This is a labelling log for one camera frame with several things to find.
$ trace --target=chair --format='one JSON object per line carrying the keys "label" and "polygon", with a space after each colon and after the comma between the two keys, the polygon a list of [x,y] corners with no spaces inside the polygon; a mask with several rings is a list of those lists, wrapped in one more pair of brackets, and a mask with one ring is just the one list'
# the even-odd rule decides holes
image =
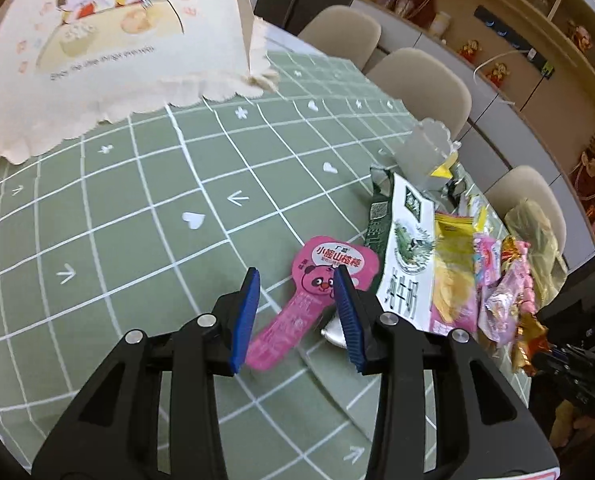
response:
{"label": "chair", "polygon": [[417,120],[442,121],[451,138],[471,112],[466,84],[433,56],[417,48],[401,48],[385,57],[367,77],[387,94],[401,99]]}
{"label": "chair", "polygon": [[486,192],[495,212],[504,218],[520,201],[537,202],[551,222],[560,252],[566,244],[566,221],[555,195],[542,175],[530,166],[518,166],[498,180]]}
{"label": "chair", "polygon": [[350,59],[362,70],[375,50],[382,26],[351,7],[333,6],[320,12],[298,38],[327,56]]}

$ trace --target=beige fabric cover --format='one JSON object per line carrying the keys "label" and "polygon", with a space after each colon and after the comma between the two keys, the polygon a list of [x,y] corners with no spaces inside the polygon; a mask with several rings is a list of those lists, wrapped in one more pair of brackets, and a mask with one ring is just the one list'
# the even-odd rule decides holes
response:
{"label": "beige fabric cover", "polygon": [[327,56],[350,59],[362,70],[375,50],[382,26],[351,7],[324,9],[306,25],[298,38]]}
{"label": "beige fabric cover", "polygon": [[442,121],[455,139],[471,112],[468,87],[443,63],[417,48],[386,56],[367,77],[387,94],[401,99],[417,120]]}
{"label": "beige fabric cover", "polygon": [[528,198],[537,202],[551,222],[559,250],[566,244],[566,222],[562,209],[542,175],[530,166],[518,166],[498,180],[486,192],[486,198],[500,218],[522,200]]}

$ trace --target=white sticker with red border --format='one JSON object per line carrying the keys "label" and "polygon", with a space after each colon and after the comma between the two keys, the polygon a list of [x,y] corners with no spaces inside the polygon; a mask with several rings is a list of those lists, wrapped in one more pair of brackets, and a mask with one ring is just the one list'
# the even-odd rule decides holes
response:
{"label": "white sticker with red border", "polygon": [[560,468],[554,467],[546,471],[540,471],[539,473],[531,473],[529,475],[522,476],[507,476],[504,478],[495,479],[481,479],[481,480],[556,480],[560,475]]}

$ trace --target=white canister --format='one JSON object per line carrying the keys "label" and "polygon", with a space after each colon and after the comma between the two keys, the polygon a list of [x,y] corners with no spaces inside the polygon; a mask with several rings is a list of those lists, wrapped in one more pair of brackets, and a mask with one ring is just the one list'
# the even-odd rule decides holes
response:
{"label": "white canister", "polygon": [[435,15],[431,27],[429,27],[429,33],[435,38],[441,38],[449,28],[451,23],[451,16],[446,12],[440,11]]}

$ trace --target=qr code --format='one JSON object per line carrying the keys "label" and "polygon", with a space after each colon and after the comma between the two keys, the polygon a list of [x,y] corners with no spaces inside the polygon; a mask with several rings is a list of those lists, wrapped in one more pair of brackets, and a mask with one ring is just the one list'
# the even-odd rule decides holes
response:
{"label": "qr code", "polygon": [[369,221],[384,218],[386,213],[388,213],[388,202],[376,202],[371,205]]}

